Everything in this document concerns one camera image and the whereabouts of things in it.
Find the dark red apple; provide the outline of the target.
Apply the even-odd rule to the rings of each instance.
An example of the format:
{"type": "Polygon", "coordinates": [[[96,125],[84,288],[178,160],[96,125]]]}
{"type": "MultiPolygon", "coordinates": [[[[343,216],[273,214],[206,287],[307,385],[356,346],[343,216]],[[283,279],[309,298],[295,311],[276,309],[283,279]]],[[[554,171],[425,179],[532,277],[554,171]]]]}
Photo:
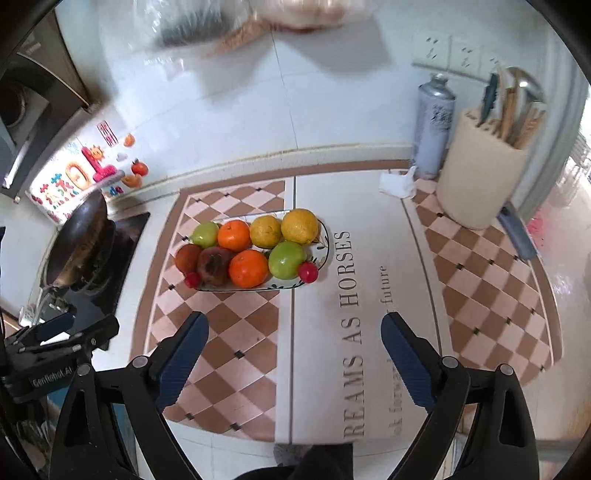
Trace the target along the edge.
{"type": "Polygon", "coordinates": [[[174,257],[174,265],[183,275],[197,271],[198,259],[202,249],[191,243],[180,247],[174,257]]]}

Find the beige utensil holder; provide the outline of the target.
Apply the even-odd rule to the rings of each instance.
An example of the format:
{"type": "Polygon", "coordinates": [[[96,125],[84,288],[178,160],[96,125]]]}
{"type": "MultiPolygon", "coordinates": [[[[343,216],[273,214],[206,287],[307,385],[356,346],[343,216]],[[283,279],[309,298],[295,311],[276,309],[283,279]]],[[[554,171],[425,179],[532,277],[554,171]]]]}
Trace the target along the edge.
{"type": "Polygon", "coordinates": [[[492,125],[479,127],[477,123],[475,110],[461,112],[436,196],[444,212],[458,224],[484,230],[513,194],[530,152],[502,141],[493,134],[492,125]]]}

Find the crumpled white tissue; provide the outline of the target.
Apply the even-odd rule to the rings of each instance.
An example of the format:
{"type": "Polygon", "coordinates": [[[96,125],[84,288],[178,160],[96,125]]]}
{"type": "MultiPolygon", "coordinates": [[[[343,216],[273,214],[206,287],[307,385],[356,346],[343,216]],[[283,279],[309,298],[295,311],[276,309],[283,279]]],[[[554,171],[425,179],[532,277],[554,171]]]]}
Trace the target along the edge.
{"type": "Polygon", "coordinates": [[[412,166],[405,174],[383,173],[379,182],[380,192],[399,199],[413,198],[417,192],[414,178],[416,169],[416,166],[412,166]]]}

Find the utensils in holder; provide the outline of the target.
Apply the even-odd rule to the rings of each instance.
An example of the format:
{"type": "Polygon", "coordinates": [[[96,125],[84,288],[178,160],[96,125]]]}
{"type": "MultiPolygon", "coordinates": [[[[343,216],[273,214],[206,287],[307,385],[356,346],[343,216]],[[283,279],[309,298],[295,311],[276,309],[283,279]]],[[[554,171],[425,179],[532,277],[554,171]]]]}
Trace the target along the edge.
{"type": "Polygon", "coordinates": [[[501,67],[491,73],[476,127],[517,150],[525,150],[537,135],[547,113],[539,82],[518,67],[501,67]]]}

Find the plastic bag with eggs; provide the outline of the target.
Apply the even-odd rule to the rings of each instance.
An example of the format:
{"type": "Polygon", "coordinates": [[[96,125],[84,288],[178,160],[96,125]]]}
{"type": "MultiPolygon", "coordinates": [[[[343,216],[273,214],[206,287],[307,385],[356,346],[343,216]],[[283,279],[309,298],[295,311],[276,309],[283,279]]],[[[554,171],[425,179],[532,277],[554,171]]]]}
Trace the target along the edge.
{"type": "Polygon", "coordinates": [[[366,20],[379,4],[372,0],[250,1],[257,17],[292,30],[335,28],[366,20]]]}

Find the white wall sockets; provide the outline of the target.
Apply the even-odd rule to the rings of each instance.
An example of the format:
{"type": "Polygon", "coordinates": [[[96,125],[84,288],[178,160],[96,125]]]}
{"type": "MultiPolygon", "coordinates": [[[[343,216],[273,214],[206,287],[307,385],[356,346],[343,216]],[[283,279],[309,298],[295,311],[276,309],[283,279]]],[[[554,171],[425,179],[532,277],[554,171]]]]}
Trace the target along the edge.
{"type": "Polygon", "coordinates": [[[413,36],[412,64],[486,80],[506,62],[494,50],[448,34],[423,30],[413,36]]]}

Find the bruised red yellow apple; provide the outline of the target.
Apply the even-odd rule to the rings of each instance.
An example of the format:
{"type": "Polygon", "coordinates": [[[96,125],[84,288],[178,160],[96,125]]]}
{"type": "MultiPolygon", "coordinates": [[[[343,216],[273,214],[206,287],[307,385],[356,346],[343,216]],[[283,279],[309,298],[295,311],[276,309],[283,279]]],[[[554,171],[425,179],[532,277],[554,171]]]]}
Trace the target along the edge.
{"type": "Polygon", "coordinates": [[[213,246],[201,251],[197,262],[197,273],[207,285],[224,286],[229,281],[229,264],[235,253],[213,246]]]}

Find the black range hood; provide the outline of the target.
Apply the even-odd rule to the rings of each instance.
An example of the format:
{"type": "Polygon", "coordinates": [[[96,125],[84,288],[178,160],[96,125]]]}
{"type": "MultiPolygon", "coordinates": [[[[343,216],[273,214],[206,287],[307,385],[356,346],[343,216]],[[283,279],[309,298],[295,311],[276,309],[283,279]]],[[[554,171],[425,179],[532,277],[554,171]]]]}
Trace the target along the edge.
{"type": "Polygon", "coordinates": [[[61,34],[58,4],[1,3],[1,194],[14,201],[89,117],[91,97],[61,34]]]}

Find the large yellow lemon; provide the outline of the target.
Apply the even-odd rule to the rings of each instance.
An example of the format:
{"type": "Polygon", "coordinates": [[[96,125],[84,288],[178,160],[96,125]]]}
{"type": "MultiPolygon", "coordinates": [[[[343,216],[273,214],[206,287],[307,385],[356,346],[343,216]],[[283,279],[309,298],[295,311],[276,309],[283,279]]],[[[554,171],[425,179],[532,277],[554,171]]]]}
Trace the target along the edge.
{"type": "Polygon", "coordinates": [[[315,241],[320,231],[318,218],[307,209],[294,209],[284,215],[280,223],[283,239],[301,245],[315,241]]]}

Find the plastic bag dark contents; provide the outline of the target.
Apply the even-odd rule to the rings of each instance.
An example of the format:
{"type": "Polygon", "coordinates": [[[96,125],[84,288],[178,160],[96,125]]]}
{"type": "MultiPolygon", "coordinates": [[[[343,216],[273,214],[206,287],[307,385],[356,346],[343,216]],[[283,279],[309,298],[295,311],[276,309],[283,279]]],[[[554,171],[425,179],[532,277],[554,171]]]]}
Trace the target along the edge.
{"type": "Polygon", "coordinates": [[[133,2],[138,39],[153,48],[209,44],[238,30],[253,11],[249,1],[145,0],[133,2]]]}

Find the red cherry tomato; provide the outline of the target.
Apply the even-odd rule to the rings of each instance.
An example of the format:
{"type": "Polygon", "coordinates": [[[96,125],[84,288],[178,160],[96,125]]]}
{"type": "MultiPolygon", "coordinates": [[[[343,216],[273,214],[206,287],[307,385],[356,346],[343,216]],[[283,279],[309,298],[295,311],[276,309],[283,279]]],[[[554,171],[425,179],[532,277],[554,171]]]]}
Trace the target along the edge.
{"type": "Polygon", "coordinates": [[[311,284],[318,280],[318,267],[314,263],[304,262],[298,267],[297,274],[301,281],[311,284]]]}
{"type": "Polygon", "coordinates": [[[198,289],[201,284],[201,277],[197,272],[189,272],[184,276],[183,282],[190,289],[198,289]]]}

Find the small yellow lemon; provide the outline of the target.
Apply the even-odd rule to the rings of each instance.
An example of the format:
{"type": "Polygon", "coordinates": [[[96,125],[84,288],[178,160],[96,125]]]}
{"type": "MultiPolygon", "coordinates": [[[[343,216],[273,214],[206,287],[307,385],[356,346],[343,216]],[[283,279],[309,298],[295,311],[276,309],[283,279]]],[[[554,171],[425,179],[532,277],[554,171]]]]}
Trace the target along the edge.
{"type": "Polygon", "coordinates": [[[273,249],[283,238],[280,220],[271,215],[257,217],[249,227],[249,236],[254,246],[273,249]]]}

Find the silver spray can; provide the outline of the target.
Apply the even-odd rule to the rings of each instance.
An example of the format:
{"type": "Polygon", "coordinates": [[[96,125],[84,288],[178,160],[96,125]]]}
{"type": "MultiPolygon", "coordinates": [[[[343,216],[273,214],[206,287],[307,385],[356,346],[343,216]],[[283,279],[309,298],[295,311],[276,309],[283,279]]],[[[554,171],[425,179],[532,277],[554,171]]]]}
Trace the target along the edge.
{"type": "Polygon", "coordinates": [[[413,162],[418,176],[434,179],[441,169],[449,141],[456,95],[448,87],[448,78],[440,73],[433,74],[418,91],[413,162]]]}

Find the black frying pan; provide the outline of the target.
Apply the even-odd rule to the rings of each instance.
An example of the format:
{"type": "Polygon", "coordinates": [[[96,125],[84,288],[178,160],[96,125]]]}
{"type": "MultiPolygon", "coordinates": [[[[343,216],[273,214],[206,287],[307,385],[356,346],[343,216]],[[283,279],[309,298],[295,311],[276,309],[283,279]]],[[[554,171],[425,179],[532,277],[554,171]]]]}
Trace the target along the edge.
{"type": "Polygon", "coordinates": [[[90,281],[110,254],[114,232],[101,190],[91,189],[59,230],[43,268],[41,286],[69,288],[90,281]]]}

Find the floral ceramic plate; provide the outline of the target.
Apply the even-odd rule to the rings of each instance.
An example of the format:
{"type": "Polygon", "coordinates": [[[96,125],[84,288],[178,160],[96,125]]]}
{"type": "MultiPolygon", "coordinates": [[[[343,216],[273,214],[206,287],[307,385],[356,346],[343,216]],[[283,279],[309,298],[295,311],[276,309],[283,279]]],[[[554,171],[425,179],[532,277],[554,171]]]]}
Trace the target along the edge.
{"type": "Polygon", "coordinates": [[[317,281],[330,251],[322,220],[297,208],[201,223],[173,261],[189,288],[273,291],[317,281]]]}

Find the large green apple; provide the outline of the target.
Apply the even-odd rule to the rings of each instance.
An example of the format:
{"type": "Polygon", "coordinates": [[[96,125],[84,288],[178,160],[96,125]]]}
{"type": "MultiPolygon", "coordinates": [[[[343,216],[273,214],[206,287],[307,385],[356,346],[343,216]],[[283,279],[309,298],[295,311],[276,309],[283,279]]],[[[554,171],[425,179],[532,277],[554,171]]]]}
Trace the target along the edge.
{"type": "Polygon", "coordinates": [[[273,277],[290,280],[297,277],[297,269],[307,260],[303,246],[283,241],[270,251],[269,270],[273,277]]]}

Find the checkered brown table mat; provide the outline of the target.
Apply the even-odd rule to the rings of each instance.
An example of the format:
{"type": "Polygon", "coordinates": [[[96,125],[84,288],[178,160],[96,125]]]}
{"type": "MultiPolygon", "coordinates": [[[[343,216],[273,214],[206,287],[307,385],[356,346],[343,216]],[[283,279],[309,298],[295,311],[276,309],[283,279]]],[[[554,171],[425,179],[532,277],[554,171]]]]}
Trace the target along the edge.
{"type": "Polygon", "coordinates": [[[401,200],[380,191],[380,177],[332,172],[180,194],[155,239],[131,341],[133,355],[149,353],[192,311],[208,319],[207,346],[167,419],[267,442],[408,443],[425,413],[382,343],[390,312],[467,367],[506,363],[523,383],[552,367],[555,301],[539,265],[500,225],[475,232],[452,221],[434,182],[401,200]],[[321,223],[308,250],[317,281],[225,292],[184,283],[174,257],[199,224],[294,208],[321,223]]]}

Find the black gas stove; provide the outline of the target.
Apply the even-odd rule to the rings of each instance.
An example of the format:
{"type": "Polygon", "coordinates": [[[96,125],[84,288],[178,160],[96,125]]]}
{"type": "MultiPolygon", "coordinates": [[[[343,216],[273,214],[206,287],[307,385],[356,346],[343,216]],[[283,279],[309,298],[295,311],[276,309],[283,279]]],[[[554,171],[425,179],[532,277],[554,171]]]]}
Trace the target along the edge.
{"type": "Polygon", "coordinates": [[[70,287],[43,289],[37,302],[21,311],[19,323],[35,326],[69,313],[74,320],[66,332],[74,335],[113,314],[149,217],[149,213],[140,213],[108,220],[79,280],[70,287]]]}

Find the colourful wall stickers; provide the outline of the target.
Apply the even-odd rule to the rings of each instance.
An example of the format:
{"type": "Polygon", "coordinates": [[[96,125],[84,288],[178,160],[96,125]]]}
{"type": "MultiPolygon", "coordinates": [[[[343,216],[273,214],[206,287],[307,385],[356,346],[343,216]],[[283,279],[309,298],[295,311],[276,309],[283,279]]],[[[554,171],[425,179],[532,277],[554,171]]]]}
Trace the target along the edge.
{"type": "Polygon", "coordinates": [[[115,131],[102,119],[83,128],[53,154],[26,196],[60,225],[92,191],[99,190],[109,200],[141,188],[148,175],[148,165],[139,159],[136,138],[127,131],[115,131]]]}

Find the orange fruit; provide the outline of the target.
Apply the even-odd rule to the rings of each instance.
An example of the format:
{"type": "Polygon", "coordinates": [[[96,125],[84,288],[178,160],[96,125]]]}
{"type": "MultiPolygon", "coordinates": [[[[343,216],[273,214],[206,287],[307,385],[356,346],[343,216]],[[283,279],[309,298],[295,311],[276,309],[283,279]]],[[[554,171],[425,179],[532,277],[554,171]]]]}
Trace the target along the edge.
{"type": "Polygon", "coordinates": [[[249,235],[249,224],[242,220],[231,220],[224,223],[217,233],[217,244],[232,252],[241,252],[252,245],[249,235]]]}
{"type": "Polygon", "coordinates": [[[242,289],[259,287],[270,274],[266,256],[256,250],[239,252],[231,259],[228,269],[233,285],[242,289]]]}

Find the small green apple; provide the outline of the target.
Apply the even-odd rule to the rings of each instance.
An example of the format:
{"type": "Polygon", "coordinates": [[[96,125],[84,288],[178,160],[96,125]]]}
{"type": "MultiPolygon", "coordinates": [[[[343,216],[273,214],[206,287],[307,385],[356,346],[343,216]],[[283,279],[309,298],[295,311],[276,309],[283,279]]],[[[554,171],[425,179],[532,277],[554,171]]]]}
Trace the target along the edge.
{"type": "Polygon", "coordinates": [[[193,229],[189,241],[201,249],[213,247],[217,244],[218,230],[218,225],[212,221],[201,223],[193,229]]]}

